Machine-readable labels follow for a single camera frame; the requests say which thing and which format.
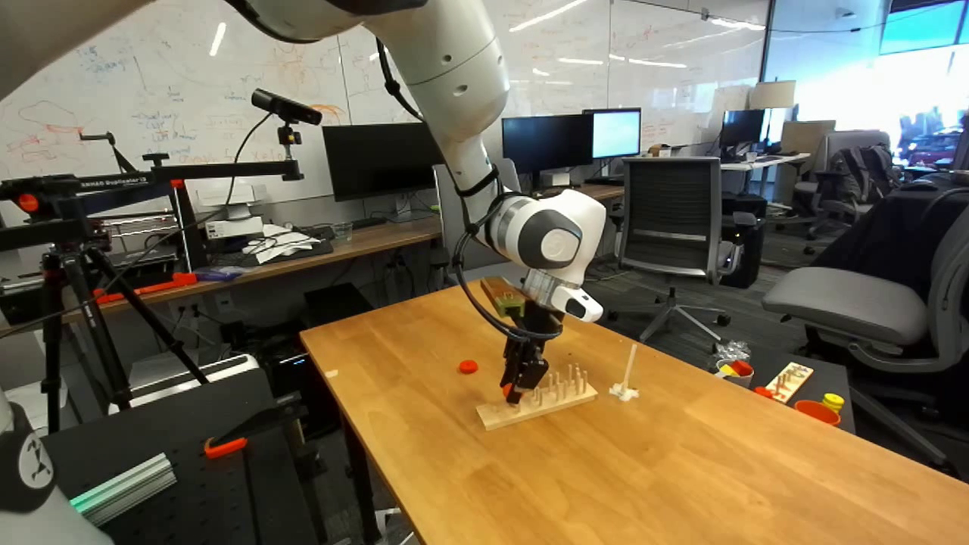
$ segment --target wooden base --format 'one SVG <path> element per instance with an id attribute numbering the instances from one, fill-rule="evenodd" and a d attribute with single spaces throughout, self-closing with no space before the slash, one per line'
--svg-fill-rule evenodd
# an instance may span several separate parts
<path id="1" fill-rule="evenodd" d="M 597 387 L 588 384 L 585 369 L 569 366 L 567 373 L 549 373 L 537 390 L 522 398 L 519 406 L 508 406 L 508 402 L 479 406 L 479 418 L 485 430 L 496 430 L 515 421 L 562 413 L 592 398 L 597 398 Z"/>

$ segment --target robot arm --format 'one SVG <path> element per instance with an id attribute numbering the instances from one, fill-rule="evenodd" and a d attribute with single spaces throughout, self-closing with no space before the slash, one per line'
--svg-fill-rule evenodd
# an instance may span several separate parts
<path id="1" fill-rule="evenodd" d="M 532 304 L 597 322 L 602 307 L 582 290 L 597 254 L 602 203 L 562 192 L 550 201 L 508 193 L 496 178 L 481 134 L 508 96 L 507 58 L 479 0 L 230 0 L 253 26 L 312 42 L 364 24 L 374 32 L 412 90 L 456 193 L 470 232 L 526 265 Z"/>

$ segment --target computer monitor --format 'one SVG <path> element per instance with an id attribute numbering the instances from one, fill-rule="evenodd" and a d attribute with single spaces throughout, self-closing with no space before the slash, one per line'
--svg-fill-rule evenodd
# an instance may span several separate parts
<path id="1" fill-rule="evenodd" d="M 585 115 L 502 118 L 502 148 L 519 173 L 590 164 Z"/>
<path id="2" fill-rule="evenodd" d="M 590 156 L 635 156 L 641 151 L 641 110 L 590 110 Z"/>
<path id="3" fill-rule="evenodd" d="M 442 164 L 426 123 L 323 126 L 323 143 L 335 201 L 426 192 Z"/>
<path id="4" fill-rule="evenodd" d="M 764 110 L 731 110 L 721 123 L 721 144 L 756 144 L 764 134 Z"/>

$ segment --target table leg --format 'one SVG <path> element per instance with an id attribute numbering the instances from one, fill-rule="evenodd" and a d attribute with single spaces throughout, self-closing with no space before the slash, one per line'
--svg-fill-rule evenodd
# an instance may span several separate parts
<path id="1" fill-rule="evenodd" d="M 353 493 L 356 493 L 356 508 L 359 508 L 359 524 L 364 524 L 364 543 L 380 543 L 382 533 L 374 528 L 372 485 L 368 485 L 368 465 L 367 465 L 364 443 L 353 433 L 353 428 L 345 421 L 345 415 L 338 418 L 338 428 L 342 428 L 342 443 L 345 443 L 345 455 L 348 455 L 348 463 L 352 463 L 352 479 L 353 479 Z"/>

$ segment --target yellow object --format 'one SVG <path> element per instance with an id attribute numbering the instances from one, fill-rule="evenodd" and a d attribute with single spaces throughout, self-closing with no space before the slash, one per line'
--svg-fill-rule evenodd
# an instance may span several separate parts
<path id="1" fill-rule="evenodd" d="M 831 393 L 822 398 L 822 406 L 828 406 L 828 410 L 832 410 L 832 413 L 841 415 L 844 398 L 840 398 L 840 393 L 831 390 Z"/>

